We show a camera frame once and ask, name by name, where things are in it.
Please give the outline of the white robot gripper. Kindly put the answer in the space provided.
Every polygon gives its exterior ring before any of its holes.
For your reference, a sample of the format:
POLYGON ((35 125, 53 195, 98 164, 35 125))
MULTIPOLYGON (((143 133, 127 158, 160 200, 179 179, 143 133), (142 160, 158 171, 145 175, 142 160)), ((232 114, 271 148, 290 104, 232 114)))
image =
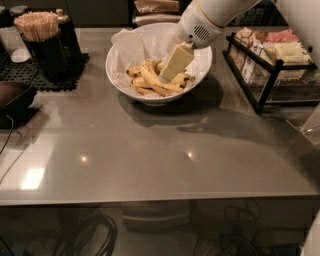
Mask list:
MULTIPOLYGON (((222 0, 192 0, 178 22, 178 37, 192 43, 197 49, 210 46, 223 32, 221 24, 222 0)), ((159 79, 164 83, 171 82, 193 61, 194 50, 191 44, 176 45, 168 55, 159 79)))

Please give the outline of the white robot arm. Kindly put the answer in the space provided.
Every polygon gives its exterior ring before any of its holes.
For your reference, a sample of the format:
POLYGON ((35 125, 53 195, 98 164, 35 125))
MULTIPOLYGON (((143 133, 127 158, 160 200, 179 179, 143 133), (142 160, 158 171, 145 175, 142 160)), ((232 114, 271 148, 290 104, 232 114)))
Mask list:
POLYGON ((167 47, 168 56, 159 80, 168 83, 190 64, 190 60, 179 60, 176 50, 179 44, 193 49, 209 47, 235 17, 261 1, 192 0, 177 23, 177 31, 167 47))

